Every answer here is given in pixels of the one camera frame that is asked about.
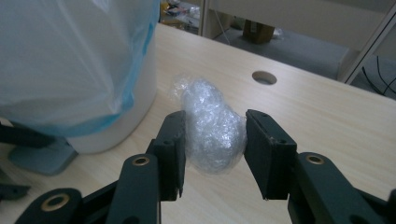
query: gray floor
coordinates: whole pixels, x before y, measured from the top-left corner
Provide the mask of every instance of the gray floor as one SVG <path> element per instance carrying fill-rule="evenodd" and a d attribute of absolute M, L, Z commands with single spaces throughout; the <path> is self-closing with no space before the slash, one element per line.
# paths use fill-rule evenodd
<path fill-rule="evenodd" d="M 280 35 L 275 35 L 270 43 L 260 45 L 250 43 L 242 37 L 242 33 L 241 30 L 230 28 L 225 32 L 225 35 L 220 35 L 215 40 L 224 44 L 230 43 L 233 47 L 287 63 L 331 79 L 336 79 L 338 64 L 347 51 L 344 47 L 285 30 L 280 30 Z M 375 56 L 371 57 L 364 66 L 367 77 L 380 92 L 383 93 L 386 90 L 386 97 L 396 100 L 396 93 L 393 91 L 396 90 L 396 81 L 387 89 L 387 85 L 396 78 L 396 62 L 381 57 L 378 61 L 380 74 L 385 82 L 381 80 L 377 72 Z M 351 85 L 366 91 L 375 92 L 362 71 Z"/>

